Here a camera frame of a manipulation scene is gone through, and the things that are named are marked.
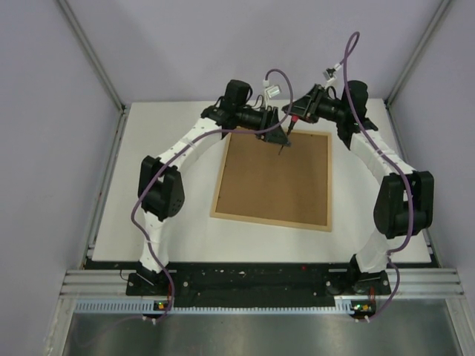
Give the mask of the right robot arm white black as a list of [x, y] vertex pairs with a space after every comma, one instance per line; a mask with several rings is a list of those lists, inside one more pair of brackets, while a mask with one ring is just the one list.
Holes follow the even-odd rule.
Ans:
[[403, 251], [411, 238], [433, 222], [434, 177], [407, 164], [383, 139], [367, 117], [367, 84], [349, 81], [341, 97], [328, 88], [312, 89], [282, 110], [297, 121], [314, 124], [319, 119], [335, 123], [338, 138], [368, 168], [379, 184], [373, 209], [374, 232], [350, 260], [346, 282], [361, 294], [380, 277], [390, 257]]

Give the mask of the wooden photo frame brown back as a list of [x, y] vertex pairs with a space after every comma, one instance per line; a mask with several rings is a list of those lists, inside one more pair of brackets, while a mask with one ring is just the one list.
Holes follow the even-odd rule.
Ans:
[[294, 131], [288, 148], [249, 134], [229, 135], [211, 217], [330, 232], [333, 229], [332, 136]]

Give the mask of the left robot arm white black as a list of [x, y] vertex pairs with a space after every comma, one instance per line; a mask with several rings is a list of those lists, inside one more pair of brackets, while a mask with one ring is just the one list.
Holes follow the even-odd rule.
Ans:
[[254, 108], [248, 103], [251, 86], [233, 79], [227, 84], [224, 95], [203, 109], [187, 134], [159, 156], [146, 156], [142, 160], [138, 201], [133, 208], [134, 211], [142, 210], [145, 217], [145, 225], [140, 229], [145, 242], [137, 273], [152, 294], [160, 294], [168, 287], [168, 276], [163, 272], [168, 258], [160, 253], [162, 229], [165, 221], [176, 216], [184, 205], [184, 173], [227, 134], [252, 134], [267, 143], [289, 146], [278, 108], [267, 104], [280, 92], [279, 86], [271, 85], [265, 79], [263, 102]]

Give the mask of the pink handled screwdriver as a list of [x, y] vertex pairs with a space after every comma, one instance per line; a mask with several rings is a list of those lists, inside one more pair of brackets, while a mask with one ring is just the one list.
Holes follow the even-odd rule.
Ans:
[[299, 120], [299, 118], [295, 115], [292, 115], [292, 118], [290, 119], [290, 123], [289, 123], [289, 126], [286, 130], [286, 144], [285, 145], [282, 145], [279, 152], [278, 152], [278, 155], [281, 154], [281, 152], [283, 151], [284, 148], [287, 148], [291, 145], [291, 142], [290, 142], [290, 134], [292, 133], [294, 127], [295, 127], [295, 124], [297, 123], [297, 121]]

